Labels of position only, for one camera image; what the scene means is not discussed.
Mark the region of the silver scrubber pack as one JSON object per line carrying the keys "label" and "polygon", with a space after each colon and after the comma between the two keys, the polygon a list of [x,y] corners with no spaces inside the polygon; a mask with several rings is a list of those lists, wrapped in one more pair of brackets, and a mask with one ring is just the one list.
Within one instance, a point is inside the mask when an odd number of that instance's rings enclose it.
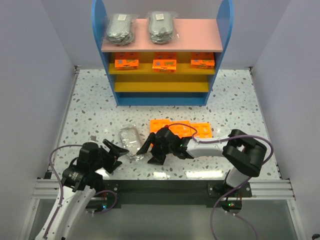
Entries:
{"label": "silver scrubber pack", "polygon": [[174,11],[150,11],[148,13],[148,33],[153,44],[164,45],[178,38],[175,20],[178,14]]}
{"label": "silver scrubber pack", "polygon": [[136,38],[136,21],[139,15],[115,13],[105,18],[103,39],[117,46],[133,43]]}
{"label": "silver scrubber pack", "polygon": [[144,154],[137,154],[143,143],[135,124],[122,125],[119,137],[123,148],[128,150],[127,156],[131,161],[140,161],[145,157]]}

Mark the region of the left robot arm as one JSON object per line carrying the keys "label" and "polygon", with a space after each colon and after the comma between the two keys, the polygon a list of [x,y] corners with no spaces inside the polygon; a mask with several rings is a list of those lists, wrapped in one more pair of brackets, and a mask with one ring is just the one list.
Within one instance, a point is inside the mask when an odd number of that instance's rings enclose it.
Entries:
{"label": "left robot arm", "polygon": [[36,236],[37,240],[66,240],[92,197],[106,194],[112,200],[110,206],[94,210],[92,215],[104,214],[117,204],[117,192],[105,188],[103,176],[97,171],[103,168],[112,173],[122,164],[119,158],[128,154],[129,150],[107,139],[102,143],[83,143],[78,157],[70,162],[61,175],[55,169],[52,171],[57,178],[59,192],[47,220]]}

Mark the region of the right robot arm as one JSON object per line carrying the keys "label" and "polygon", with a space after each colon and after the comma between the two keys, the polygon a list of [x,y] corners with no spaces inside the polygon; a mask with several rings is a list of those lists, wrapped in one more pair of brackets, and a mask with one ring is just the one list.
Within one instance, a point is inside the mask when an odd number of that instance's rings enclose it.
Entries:
{"label": "right robot arm", "polygon": [[232,164],[222,184],[209,185],[208,195],[229,196],[237,192],[249,179],[260,175],[266,156],[268,141],[262,137],[248,135],[239,129],[233,129],[225,138],[197,138],[194,134],[179,137],[169,126],[156,133],[152,132],[137,151],[137,155],[150,152],[149,164],[163,165],[167,155],[185,159],[199,157],[223,157]]}

